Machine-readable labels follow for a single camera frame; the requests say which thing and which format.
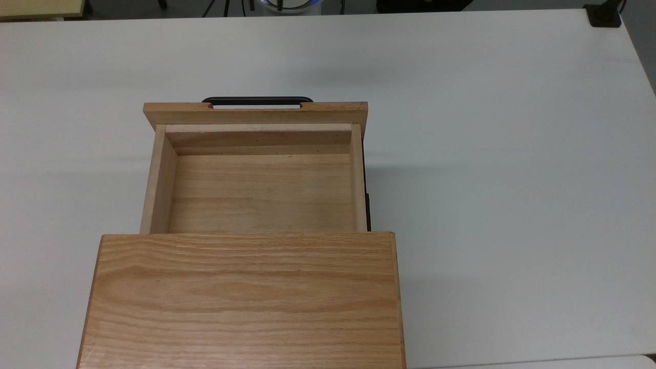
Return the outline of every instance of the black handle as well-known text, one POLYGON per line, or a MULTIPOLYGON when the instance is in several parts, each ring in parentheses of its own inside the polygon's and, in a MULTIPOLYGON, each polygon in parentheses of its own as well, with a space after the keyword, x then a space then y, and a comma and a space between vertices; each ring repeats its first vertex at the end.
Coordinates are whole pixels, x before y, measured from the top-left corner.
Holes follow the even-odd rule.
POLYGON ((300 105, 301 102, 313 102, 303 96, 252 96, 252 97, 208 97, 203 102, 216 105, 300 105))
POLYGON ((366 192, 365 205, 367 206, 367 232, 371 232, 371 210, 369 210, 369 194, 366 192))

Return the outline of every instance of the table surface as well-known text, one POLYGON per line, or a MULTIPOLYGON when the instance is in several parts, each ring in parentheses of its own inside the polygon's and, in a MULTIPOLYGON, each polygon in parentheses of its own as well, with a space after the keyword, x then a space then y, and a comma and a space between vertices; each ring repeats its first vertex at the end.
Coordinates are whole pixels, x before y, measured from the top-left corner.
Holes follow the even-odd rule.
POLYGON ((656 98, 623 27, 583 10, 0 24, 0 66, 0 366, 75 365, 100 235, 138 232, 143 102, 215 95, 369 102, 409 368, 656 352, 656 98))
POLYGON ((460 366, 458 369, 654 369, 656 364, 645 356, 583 358, 578 360, 551 360, 460 366))

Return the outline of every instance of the wooden box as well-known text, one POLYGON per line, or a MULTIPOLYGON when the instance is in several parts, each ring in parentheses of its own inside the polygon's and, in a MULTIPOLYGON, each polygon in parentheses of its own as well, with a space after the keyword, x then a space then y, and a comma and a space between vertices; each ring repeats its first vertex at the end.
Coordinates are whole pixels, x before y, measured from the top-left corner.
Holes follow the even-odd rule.
POLYGON ((140 233, 367 230, 366 103, 144 113, 155 144, 140 233))
POLYGON ((394 235, 104 236, 78 368, 402 369, 394 235))
POLYGON ((366 103, 146 104, 141 233, 105 235, 78 369, 404 369, 394 234, 366 232, 366 103))

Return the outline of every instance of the chair leg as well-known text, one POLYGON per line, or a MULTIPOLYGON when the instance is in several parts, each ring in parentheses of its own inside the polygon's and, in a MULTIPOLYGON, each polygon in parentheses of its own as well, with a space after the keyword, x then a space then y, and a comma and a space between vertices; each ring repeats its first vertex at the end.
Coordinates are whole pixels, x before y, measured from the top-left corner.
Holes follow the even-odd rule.
POLYGON ((91 6, 91 2, 89 2, 89 0, 84 0, 82 14, 93 14, 93 7, 91 6))

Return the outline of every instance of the wood grain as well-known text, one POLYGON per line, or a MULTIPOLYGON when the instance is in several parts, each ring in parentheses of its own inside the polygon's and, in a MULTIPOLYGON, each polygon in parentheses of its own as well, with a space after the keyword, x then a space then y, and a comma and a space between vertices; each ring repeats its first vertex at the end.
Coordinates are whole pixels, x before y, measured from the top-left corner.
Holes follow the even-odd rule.
POLYGON ((179 156, 168 232, 355 230, 351 175, 349 154, 179 156))
POLYGON ((392 264, 394 265, 394 276, 396 276, 396 279, 394 280, 396 287, 396 310, 399 316, 399 342, 401 345, 401 362, 405 368, 405 337, 403 333, 403 313, 401 311, 401 284, 399 283, 399 262, 396 253, 396 235, 392 232, 389 233, 390 237, 392 237, 392 244, 394 245, 392 248, 392 257, 394 258, 394 262, 392 264))
POLYGON ((351 147, 351 203, 353 209, 354 228, 359 232, 367 232, 367 203, 365 201, 364 160, 362 158, 362 136, 357 124, 352 126, 351 147))
POLYGON ((167 233, 178 156, 166 138, 166 126, 155 129, 144 212, 139 233, 167 233))
POLYGON ((80 369, 400 369, 393 234, 104 236, 80 369))
POLYGON ((355 123, 364 136, 366 102, 303 102, 297 109, 214 109, 209 103, 147 102, 144 114, 158 124, 355 123))
POLYGON ((196 153, 191 149, 248 147, 257 153, 259 146, 343 147, 351 141, 351 124, 207 124, 166 125, 166 133, 178 154, 196 153))
POLYGON ((348 154, 351 144, 176 147, 178 155, 348 154))

